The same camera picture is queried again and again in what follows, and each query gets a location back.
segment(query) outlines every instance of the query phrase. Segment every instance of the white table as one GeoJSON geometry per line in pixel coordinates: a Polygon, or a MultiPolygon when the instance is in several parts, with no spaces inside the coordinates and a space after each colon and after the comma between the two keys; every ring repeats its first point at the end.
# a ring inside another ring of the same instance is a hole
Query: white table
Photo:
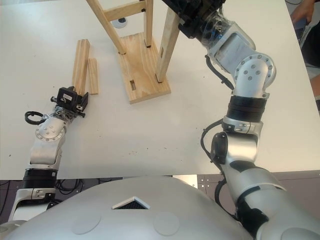
{"type": "MultiPolygon", "coordinates": [[[[101,0],[105,8],[127,1],[101,0]]],[[[172,94],[130,105],[115,48],[84,0],[3,6],[0,47],[0,179],[21,179],[35,126],[26,111],[49,113],[60,87],[71,85],[76,44],[89,39],[101,93],[68,129],[59,178],[216,174],[200,147],[202,129],[227,112],[230,91],[207,68],[206,50],[182,33],[167,72],[172,94]]],[[[272,172],[320,169],[320,118],[285,2],[227,0],[225,15],[277,67],[263,115],[257,165],[272,172]]],[[[166,6],[154,1],[160,45],[166,6]]],[[[142,14],[121,36],[143,31],[142,14]]],[[[208,134],[210,144],[217,128],[208,134]]]]}

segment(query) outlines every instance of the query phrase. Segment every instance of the wooden stool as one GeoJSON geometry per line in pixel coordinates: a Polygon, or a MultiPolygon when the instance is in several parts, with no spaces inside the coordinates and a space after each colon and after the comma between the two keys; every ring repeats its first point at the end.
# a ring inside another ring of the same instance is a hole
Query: wooden stool
{"type": "Polygon", "coordinates": [[[171,93],[166,72],[179,34],[179,17],[168,8],[158,53],[152,37],[153,0],[141,0],[103,10],[98,0],[86,0],[118,50],[118,60],[130,104],[171,93]],[[144,14],[144,32],[119,37],[110,23],[144,14]]]}

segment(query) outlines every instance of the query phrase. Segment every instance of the person's hand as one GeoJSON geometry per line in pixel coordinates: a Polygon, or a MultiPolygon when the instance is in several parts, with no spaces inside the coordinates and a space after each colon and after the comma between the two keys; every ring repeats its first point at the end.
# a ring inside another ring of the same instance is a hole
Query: person's hand
{"type": "Polygon", "coordinates": [[[292,23],[295,24],[299,20],[306,18],[309,24],[312,20],[312,14],[315,9],[315,0],[303,0],[302,3],[291,14],[292,23]]]}

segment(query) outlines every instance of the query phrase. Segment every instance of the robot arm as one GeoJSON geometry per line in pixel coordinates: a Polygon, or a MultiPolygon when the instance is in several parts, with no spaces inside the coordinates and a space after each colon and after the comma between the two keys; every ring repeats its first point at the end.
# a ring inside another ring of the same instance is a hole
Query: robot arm
{"type": "Polygon", "coordinates": [[[224,1],[163,1],[181,17],[179,29],[198,39],[211,61],[235,83],[223,132],[213,137],[209,154],[226,179],[235,218],[258,240],[320,239],[319,220],[303,210],[269,171],[254,164],[269,97],[266,88],[276,76],[273,60],[257,52],[250,37],[217,12],[224,1]]]}
{"type": "Polygon", "coordinates": [[[73,87],[59,89],[53,113],[44,115],[41,121],[32,121],[29,116],[42,116],[38,112],[26,112],[25,120],[38,125],[35,141],[30,152],[30,162],[25,169],[22,188],[16,193],[9,221],[28,221],[53,207],[56,203],[56,180],[68,126],[88,103],[88,93],[78,96],[73,87]]]}

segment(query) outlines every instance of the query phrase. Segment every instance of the vent grille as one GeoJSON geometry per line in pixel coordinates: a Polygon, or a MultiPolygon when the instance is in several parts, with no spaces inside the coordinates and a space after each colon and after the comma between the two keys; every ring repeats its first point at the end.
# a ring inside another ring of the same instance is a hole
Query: vent grille
{"type": "Polygon", "coordinates": [[[124,200],[114,206],[112,206],[112,209],[149,209],[150,206],[146,204],[144,201],[142,201],[140,198],[133,196],[130,197],[127,200],[124,200]]]}

